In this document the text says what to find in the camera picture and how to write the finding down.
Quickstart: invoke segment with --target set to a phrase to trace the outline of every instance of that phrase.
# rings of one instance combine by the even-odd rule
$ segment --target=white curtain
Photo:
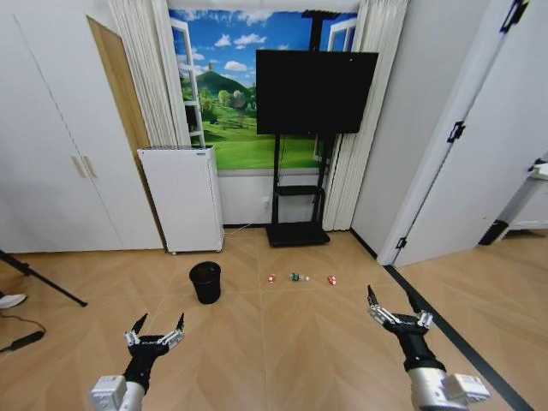
[[[151,146],[190,146],[166,0],[110,0],[110,10]]]
[[[325,230],[349,229],[352,223],[407,5],[408,0],[368,0],[360,4],[352,51],[378,52],[377,67],[360,131],[338,136],[335,143],[326,189]]]

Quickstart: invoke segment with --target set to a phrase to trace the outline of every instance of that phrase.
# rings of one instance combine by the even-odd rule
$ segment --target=green grass
[[[214,107],[219,124],[204,121],[204,132],[205,142],[215,146],[217,167],[220,170],[272,168],[274,136],[257,134],[257,120],[253,116],[245,115],[243,128],[241,128],[238,110],[222,106],[217,100],[214,102]],[[283,168],[318,166],[318,162],[313,160],[314,138],[299,135],[283,137],[285,137],[285,150],[281,162]]]

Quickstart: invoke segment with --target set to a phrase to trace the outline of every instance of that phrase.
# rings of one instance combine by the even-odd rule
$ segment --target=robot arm
[[[405,354],[403,366],[411,378],[415,410],[469,410],[468,405],[490,397],[477,377],[454,374],[447,376],[445,366],[428,348],[425,334],[432,325],[432,315],[421,310],[408,294],[416,316],[392,314],[378,304],[371,286],[367,286],[369,313],[387,331],[395,334]]]
[[[124,333],[131,361],[123,376],[101,377],[93,387],[91,396],[96,411],[140,411],[150,386],[154,361],[170,352],[185,337],[184,313],[176,328],[167,335],[138,337],[146,315],[137,320],[131,331]]]

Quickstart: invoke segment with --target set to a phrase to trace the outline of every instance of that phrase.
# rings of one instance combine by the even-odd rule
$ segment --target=black floor strip
[[[489,384],[498,391],[500,396],[516,411],[533,411],[533,408],[506,382],[495,369],[478,353],[462,336],[441,316],[434,307],[405,279],[393,266],[385,265],[384,269],[396,280],[400,286],[434,316],[434,323],[461,351],[461,353],[485,377]]]
[[[371,247],[369,247],[369,244],[367,244],[365,241],[363,241],[363,238],[361,238],[360,235],[354,231],[354,229],[350,229],[350,233],[361,244],[361,246],[364,247],[367,250],[367,252],[371,254],[371,256],[374,259],[377,259],[377,253],[375,253],[373,251],[373,249]]]
[[[267,223],[253,223],[253,224],[223,224],[223,227],[226,229],[240,229],[242,227],[248,227],[250,229],[263,229],[266,227]]]

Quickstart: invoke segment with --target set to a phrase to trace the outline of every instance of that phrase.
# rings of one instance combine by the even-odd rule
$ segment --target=small bottle
[[[299,274],[298,272],[292,272],[289,274],[289,279],[291,281],[309,281],[309,276],[303,276],[302,274]]]

